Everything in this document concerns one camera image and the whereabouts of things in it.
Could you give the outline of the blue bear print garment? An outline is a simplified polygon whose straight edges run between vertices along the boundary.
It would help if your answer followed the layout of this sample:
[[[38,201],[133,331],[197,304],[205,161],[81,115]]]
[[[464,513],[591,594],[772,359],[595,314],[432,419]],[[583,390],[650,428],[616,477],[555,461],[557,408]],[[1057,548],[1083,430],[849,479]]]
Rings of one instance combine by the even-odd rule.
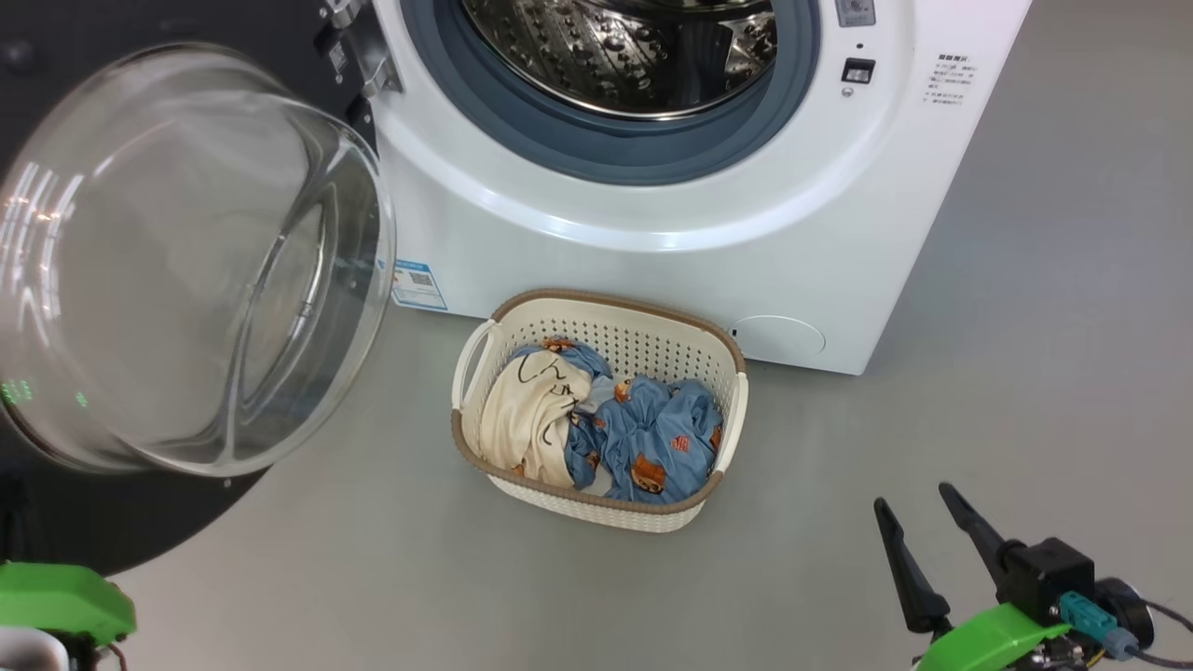
[[[618,378],[596,349],[567,338],[546,338],[531,347],[558,352],[592,374],[591,395],[577,407],[596,472],[588,488],[606,474],[608,500],[672,505],[690,500],[707,484],[721,451],[723,417],[698,378]]]

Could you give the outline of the cream perforated laundry basket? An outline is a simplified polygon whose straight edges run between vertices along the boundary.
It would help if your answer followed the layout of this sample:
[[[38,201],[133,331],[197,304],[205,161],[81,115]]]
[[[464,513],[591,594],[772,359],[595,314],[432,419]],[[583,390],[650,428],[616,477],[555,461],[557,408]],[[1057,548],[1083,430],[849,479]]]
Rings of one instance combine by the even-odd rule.
[[[478,458],[472,443],[499,373],[517,349],[546,338],[567,338],[596,349],[618,378],[651,377],[665,383],[698,378],[707,387],[723,417],[721,451],[707,484],[690,500],[647,505],[608,500],[606,474],[591,488],[575,491],[537,484]],[[740,349],[716,324],[607,294],[537,290],[503,302],[472,332],[457,362],[451,396],[451,426],[460,457],[503,493],[602,527],[662,534],[690,524],[723,480],[742,433],[749,389]]]

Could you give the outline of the black round glass washer door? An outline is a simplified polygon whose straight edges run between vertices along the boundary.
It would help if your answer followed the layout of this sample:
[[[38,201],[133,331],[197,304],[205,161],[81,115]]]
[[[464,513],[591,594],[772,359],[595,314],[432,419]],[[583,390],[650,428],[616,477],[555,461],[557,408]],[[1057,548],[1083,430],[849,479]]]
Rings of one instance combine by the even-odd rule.
[[[0,0],[0,565],[137,568],[333,415],[387,54],[375,0]]]

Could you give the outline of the blue energy label sticker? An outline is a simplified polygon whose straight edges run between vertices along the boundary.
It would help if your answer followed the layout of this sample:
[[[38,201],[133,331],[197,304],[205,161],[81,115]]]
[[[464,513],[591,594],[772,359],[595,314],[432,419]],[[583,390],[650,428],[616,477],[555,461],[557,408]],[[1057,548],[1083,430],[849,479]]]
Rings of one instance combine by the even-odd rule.
[[[449,310],[432,269],[419,261],[392,261],[391,300],[409,308]]]

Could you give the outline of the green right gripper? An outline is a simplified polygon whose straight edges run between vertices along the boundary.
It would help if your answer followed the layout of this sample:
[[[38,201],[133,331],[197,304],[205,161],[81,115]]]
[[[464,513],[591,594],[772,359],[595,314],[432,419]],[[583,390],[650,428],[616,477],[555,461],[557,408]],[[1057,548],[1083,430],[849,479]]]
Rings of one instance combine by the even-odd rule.
[[[968,534],[979,553],[981,564],[995,583],[996,597],[1008,597],[1006,558],[1016,548],[1016,540],[1003,538],[954,485],[939,484],[939,494],[956,527]],[[873,510],[905,628],[938,638],[913,664],[913,671],[1005,671],[1031,657],[1036,646],[1071,630],[1067,622],[1039,624],[1013,604],[982,611],[952,629],[948,603],[913,559],[889,501],[877,498]]]

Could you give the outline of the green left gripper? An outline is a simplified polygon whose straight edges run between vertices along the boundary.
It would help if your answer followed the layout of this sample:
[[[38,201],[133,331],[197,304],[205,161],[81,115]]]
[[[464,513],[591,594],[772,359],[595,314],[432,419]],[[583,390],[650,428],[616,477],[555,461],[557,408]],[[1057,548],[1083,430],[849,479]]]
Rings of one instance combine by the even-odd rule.
[[[94,570],[0,562],[0,671],[101,671],[137,630],[135,604]]]

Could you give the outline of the cream garment with black lines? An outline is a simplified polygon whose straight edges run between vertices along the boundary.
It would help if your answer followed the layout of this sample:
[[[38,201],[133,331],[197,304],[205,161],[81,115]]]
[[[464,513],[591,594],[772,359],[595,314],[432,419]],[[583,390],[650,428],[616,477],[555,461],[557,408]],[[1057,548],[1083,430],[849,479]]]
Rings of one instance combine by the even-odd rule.
[[[577,407],[589,398],[592,378],[550,349],[515,353],[483,404],[472,453],[537,484],[588,488],[596,472]]]

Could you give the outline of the white front-load washing machine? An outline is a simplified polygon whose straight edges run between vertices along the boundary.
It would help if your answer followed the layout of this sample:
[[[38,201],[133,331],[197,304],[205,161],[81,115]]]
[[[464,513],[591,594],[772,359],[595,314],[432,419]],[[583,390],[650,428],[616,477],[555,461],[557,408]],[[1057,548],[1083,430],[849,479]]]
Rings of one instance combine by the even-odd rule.
[[[859,375],[1033,0],[322,0],[447,312],[617,294]]]

